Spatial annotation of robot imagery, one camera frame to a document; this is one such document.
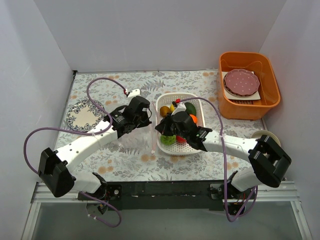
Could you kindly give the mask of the green custard apple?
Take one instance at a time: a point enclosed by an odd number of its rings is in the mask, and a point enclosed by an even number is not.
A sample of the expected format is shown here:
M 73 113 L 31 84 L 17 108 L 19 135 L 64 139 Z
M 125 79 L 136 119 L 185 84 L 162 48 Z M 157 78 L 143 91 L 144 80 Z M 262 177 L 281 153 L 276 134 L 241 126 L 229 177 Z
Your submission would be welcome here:
M 160 136 L 160 141 L 163 145 L 170 146 L 176 142 L 176 136 L 166 136 L 166 135 L 161 135 Z

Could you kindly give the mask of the red apple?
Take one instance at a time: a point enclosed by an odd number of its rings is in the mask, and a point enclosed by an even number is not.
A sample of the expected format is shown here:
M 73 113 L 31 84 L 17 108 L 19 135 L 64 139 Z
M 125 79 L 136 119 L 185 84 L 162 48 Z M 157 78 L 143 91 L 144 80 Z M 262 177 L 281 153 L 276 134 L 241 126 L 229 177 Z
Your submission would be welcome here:
M 178 143 L 186 143 L 187 142 L 187 140 L 185 138 L 183 138 L 183 137 L 181 137 L 179 135 L 176 136 L 176 141 Z

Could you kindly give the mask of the orange fruit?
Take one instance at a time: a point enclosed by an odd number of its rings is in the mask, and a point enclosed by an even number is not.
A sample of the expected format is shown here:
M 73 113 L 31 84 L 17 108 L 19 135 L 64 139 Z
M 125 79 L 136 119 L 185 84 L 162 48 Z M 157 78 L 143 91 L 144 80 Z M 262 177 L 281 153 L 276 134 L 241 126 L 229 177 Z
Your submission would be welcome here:
M 193 115 L 193 114 L 190 114 L 189 116 L 192 118 L 193 122 L 197 125 L 198 124 L 197 117 L 195 115 Z

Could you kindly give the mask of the green avocado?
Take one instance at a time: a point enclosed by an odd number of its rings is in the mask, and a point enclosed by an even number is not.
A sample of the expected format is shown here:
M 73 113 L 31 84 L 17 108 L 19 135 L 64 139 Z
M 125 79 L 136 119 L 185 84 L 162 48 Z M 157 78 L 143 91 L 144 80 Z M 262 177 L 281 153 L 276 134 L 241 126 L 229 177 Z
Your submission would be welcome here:
M 192 103 L 190 103 L 190 102 L 185 102 L 184 105 L 185 105 L 185 107 L 186 107 L 186 112 L 187 112 L 189 115 L 194 115 L 194 116 L 197 115 L 196 107 L 195 107 Z

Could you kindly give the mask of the clear zip top bag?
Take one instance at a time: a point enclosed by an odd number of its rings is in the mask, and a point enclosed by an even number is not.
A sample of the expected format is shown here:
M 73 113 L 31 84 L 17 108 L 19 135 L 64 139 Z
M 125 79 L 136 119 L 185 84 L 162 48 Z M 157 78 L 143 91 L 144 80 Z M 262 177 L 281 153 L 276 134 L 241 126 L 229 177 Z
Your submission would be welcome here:
M 142 128 L 136 128 L 131 133 L 123 135 L 120 139 L 103 146 L 103 150 L 111 153 L 127 155 L 154 154 L 156 149 L 156 108 L 151 102 L 147 110 L 151 124 Z

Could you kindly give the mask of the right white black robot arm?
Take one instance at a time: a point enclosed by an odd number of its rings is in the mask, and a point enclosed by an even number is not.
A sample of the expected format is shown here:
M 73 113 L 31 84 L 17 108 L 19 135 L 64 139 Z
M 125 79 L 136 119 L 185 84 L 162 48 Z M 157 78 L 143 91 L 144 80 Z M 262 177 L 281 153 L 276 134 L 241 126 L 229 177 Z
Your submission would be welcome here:
M 245 160 L 249 168 L 235 171 L 222 185 L 229 198 L 237 199 L 258 185 L 280 186 L 292 163 L 289 155 L 268 135 L 258 139 L 222 136 L 211 128 L 196 125 L 184 111 L 163 118 L 155 130 L 163 136 L 180 136 L 193 149 L 217 152 Z

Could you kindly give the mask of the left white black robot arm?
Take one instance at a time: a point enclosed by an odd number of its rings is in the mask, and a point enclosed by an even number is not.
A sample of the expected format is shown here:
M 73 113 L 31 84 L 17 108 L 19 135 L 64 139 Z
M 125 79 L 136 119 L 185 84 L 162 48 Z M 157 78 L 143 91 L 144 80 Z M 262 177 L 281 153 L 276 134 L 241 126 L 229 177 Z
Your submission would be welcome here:
M 116 108 L 105 117 L 96 129 L 103 133 L 89 132 L 75 141 L 56 150 L 47 148 L 40 155 L 38 175 L 56 197 L 62 197 L 70 191 L 85 192 L 95 200 L 101 200 L 107 193 L 107 182 L 98 173 L 76 173 L 76 167 L 104 145 L 116 141 L 134 129 L 151 124 L 147 111 L 150 102 L 135 96 L 128 105 Z

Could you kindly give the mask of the brown kiwi fruit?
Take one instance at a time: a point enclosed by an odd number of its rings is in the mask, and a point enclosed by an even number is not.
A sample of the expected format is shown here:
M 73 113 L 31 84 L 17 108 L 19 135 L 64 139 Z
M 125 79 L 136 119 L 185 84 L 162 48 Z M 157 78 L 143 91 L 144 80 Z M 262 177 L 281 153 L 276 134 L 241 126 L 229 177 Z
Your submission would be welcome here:
M 168 106 L 164 105 L 159 109 L 159 114 L 163 118 L 165 118 L 168 114 L 171 114 L 171 113 L 172 113 L 172 111 Z

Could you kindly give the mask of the yellow fruit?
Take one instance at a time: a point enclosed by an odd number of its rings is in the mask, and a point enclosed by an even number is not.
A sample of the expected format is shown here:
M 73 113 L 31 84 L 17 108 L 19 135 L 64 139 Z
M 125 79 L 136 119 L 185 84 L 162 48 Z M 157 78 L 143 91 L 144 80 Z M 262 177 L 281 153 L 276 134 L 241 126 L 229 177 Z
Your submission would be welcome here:
M 175 111 L 175 109 L 177 108 L 177 105 L 175 103 L 171 103 L 169 108 L 170 108 L 171 113 L 173 113 Z

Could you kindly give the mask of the white perforated plastic basket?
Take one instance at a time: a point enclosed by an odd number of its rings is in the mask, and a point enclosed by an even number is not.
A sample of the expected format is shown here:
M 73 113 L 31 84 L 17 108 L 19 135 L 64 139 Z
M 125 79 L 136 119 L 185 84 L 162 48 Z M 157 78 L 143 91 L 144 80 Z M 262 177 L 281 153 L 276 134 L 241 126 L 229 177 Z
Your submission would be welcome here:
M 188 92 L 170 92 L 170 93 L 164 93 L 160 95 L 156 102 L 155 102 L 155 109 L 157 111 L 156 114 L 156 125 L 158 125 L 163 117 L 160 115 L 160 108 L 163 106 L 170 107 L 171 103 L 175 101 L 176 99 L 188 99 L 188 98 L 195 98 L 197 97 L 195 94 L 188 93 Z M 205 124 L 205 118 L 204 118 L 204 111 L 202 103 L 199 99 L 191 99 L 187 100 L 187 102 L 192 103 L 195 106 L 196 109 L 196 117 L 197 117 L 197 125 L 201 127 L 206 127 Z M 186 142 L 179 143 L 175 141 L 171 145 L 165 145 L 161 142 L 161 134 L 159 132 L 157 133 L 157 146 L 158 148 L 168 154 L 168 155 L 175 155 L 175 156 L 186 156 L 186 155 L 192 155 L 197 154 L 200 152 L 200 150 L 192 148 L 189 144 Z

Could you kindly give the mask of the floral tablecloth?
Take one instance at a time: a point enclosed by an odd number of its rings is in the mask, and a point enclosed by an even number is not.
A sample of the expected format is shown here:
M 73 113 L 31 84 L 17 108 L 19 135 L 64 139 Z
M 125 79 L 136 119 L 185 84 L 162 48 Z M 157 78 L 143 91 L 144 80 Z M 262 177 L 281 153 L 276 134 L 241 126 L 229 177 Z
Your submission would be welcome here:
M 88 74 L 77 73 L 67 100 L 71 108 L 79 101 L 92 97 L 108 112 L 128 103 L 123 90 L 140 89 L 141 95 L 154 106 L 157 98 L 166 93 L 185 92 L 201 97 L 205 125 L 226 135 L 248 139 L 264 129 L 261 120 L 218 118 L 218 71 L 147 71 Z M 200 152 L 191 155 L 168 155 L 157 143 L 154 154 L 130 155 L 109 152 L 101 147 L 80 163 L 77 173 L 98 173 L 106 181 L 185 181 L 221 180 L 224 173 L 247 169 L 250 164 L 235 156 Z

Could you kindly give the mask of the blue floral plate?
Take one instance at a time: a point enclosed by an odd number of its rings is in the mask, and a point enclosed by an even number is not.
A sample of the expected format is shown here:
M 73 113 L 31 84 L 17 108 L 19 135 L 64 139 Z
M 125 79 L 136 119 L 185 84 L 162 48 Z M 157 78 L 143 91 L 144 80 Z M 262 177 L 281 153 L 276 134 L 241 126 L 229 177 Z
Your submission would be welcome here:
M 96 127 L 105 115 L 89 99 L 84 99 L 70 108 L 65 121 L 71 130 L 86 133 Z

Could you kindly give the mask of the pink polka dot plate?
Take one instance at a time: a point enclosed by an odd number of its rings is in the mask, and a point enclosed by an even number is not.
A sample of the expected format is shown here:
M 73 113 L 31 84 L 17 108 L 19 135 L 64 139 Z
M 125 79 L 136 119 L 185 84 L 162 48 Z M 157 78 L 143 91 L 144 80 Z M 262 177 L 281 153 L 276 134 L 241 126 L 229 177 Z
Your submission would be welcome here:
M 238 97 L 249 97 L 255 94 L 260 86 L 258 77 L 246 69 L 233 69 L 223 77 L 224 87 Z

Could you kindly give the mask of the beige ceramic bowl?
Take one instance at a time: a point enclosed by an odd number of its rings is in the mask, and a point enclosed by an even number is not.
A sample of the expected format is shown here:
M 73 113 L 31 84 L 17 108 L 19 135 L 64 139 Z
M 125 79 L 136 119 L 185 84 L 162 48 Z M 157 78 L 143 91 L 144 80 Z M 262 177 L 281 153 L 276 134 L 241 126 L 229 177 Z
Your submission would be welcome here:
M 272 138 L 279 146 L 281 146 L 281 143 L 280 143 L 280 140 L 278 139 L 278 137 L 268 131 L 268 130 L 258 130 L 258 131 L 255 131 L 252 135 L 251 135 L 251 139 L 260 139 L 262 137 L 262 135 L 266 135 L 266 136 L 269 136 L 270 138 Z

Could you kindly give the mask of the white square plate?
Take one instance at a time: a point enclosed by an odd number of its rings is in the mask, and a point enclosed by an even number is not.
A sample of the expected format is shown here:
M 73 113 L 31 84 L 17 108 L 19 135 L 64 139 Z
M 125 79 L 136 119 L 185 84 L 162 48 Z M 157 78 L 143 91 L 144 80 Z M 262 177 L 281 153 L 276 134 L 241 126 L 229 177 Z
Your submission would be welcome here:
M 224 76 L 226 75 L 226 73 L 227 72 L 224 72 L 224 71 L 222 72 L 222 83 L 223 83 L 223 87 L 224 87 L 224 94 L 227 99 L 237 100 L 237 101 L 255 101 L 255 100 L 261 99 L 259 91 L 257 91 L 255 94 L 253 94 L 251 96 L 245 96 L 245 97 L 240 97 L 240 96 L 231 94 L 229 91 L 226 90 L 226 88 L 224 86 Z

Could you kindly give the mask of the orange plastic tub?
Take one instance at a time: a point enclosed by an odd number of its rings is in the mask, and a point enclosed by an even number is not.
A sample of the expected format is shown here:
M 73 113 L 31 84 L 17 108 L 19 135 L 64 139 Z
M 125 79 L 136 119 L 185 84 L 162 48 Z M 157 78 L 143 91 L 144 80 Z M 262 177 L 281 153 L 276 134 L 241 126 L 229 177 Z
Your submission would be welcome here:
M 231 101 L 224 93 L 223 72 L 245 69 L 253 72 L 259 82 L 259 100 Z M 257 52 L 224 52 L 219 57 L 219 80 L 217 81 L 218 106 L 226 119 L 258 120 L 281 100 L 277 80 L 269 59 Z

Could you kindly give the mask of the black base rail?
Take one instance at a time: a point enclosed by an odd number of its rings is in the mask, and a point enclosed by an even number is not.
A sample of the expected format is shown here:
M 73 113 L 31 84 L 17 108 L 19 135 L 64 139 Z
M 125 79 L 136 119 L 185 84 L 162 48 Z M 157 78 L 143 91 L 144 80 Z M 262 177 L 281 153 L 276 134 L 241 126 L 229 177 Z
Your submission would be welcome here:
M 208 209 L 224 211 L 222 180 L 121 181 L 103 183 L 77 199 L 107 201 L 118 210 Z

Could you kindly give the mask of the aluminium frame rail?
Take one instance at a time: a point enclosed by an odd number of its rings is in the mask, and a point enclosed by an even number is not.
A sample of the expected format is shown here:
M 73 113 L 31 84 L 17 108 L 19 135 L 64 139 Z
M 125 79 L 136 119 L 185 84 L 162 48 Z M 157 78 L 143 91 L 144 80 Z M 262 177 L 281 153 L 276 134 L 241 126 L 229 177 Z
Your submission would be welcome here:
M 155 209 L 204 209 L 224 211 L 228 204 L 228 213 L 235 217 L 232 206 L 241 206 L 245 215 L 256 201 L 290 202 L 296 222 L 304 240 L 312 238 L 305 219 L 299 194 L 292 181 L 283 181 L 277 188 L 261 184 L 243 192 L 229 188 L 225 199 L 222 180 L 200 181 L 102 181 L 101 186 L 92 193 L 72 183 L 37 183 L 31 198 L 30 217 L 37 217 L 41 203 L 107 201 L 111 210 L 155 210 Z

